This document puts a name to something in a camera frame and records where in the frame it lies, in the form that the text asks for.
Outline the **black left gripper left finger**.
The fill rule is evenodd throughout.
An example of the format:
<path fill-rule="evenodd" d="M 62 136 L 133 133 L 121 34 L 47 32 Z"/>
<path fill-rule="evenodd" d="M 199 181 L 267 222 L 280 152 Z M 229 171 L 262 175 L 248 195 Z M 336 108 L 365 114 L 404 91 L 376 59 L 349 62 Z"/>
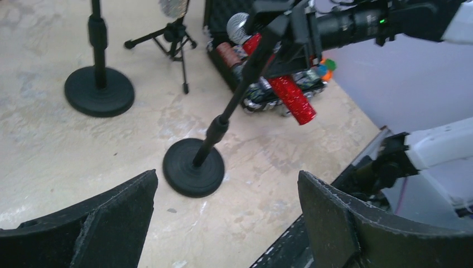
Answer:
<path fill-rule="evenodd" d="M 2 267 L 137 267 L 153 214 L 155 170 L 60 211 L 1 230 Z"/>

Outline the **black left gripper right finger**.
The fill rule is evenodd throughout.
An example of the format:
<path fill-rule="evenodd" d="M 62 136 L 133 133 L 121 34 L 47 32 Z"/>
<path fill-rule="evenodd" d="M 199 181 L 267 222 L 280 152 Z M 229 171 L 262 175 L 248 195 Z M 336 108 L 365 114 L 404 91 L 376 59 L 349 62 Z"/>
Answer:
<path fill-rule="evenodd" d="M 306 171 L 298 194 L 316 267 L 471 267 L 472 232 L 411 221 Z"/>

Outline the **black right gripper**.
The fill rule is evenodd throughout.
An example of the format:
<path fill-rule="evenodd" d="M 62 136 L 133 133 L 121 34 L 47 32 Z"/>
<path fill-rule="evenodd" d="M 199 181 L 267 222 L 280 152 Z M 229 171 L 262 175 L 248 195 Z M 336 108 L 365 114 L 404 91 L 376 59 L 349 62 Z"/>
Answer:
<path fill-rule="evenodd" d="M 275 48 L 275 61 L 263 75 L 275 78 L 309 69 L 312 51 L 308 13 L 309 1 L 254 1 L 245 23 L 245 32 L 268 28 L 283 35 Z"/>

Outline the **red glitter microphone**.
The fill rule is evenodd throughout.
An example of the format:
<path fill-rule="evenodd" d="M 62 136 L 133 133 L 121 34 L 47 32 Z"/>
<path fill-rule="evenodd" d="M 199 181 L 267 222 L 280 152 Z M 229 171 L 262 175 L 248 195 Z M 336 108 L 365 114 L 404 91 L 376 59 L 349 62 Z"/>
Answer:
<path fill-rule="evenodd" d="M 288 18 L 278 16 L 253 36 L 245 31 L 244 26 L 248 21 L 249 15 L 239 12 L 232 15 L 226 25 L 230 40 L 241 45 L 249 56 L 242 70 L 242 84 L 246 86 L 256 82 L 268 69 L 268 65 L 275 61 L 274 48 L 282 40 Z M 290 75 L 269 78 L 268 82 L 299 125 L 305 125 L 315 118 L 316 111 Z"/>

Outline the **rhinestone silver microphone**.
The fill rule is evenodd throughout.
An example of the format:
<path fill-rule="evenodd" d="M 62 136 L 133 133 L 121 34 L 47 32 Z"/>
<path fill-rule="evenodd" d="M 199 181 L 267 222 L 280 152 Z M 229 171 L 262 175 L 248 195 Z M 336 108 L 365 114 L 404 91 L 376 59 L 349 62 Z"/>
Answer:
<path fill-rule="evenodd" d="M 183 18 L 187 14 L 189 0 L 159 0 L 160 10 L 169 18 Z"/>

